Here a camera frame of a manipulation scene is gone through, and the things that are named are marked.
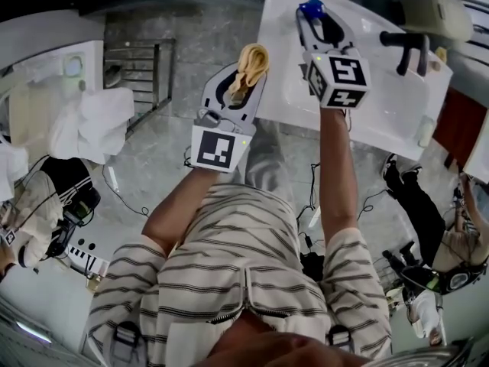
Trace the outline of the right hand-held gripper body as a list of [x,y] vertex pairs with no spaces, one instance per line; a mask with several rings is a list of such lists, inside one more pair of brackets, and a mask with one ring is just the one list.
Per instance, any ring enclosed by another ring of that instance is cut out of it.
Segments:
[[357,109],[371,89],[368,61],[347,54],[303,52],[304,79],[321,109]]

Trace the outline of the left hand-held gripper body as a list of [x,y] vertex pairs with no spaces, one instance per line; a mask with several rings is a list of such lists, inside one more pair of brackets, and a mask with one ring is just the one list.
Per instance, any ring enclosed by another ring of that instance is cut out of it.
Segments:
[[248,149],[256,127],[226,110],[201,108],[192,129],[190,163],[194,167],[231,173]]

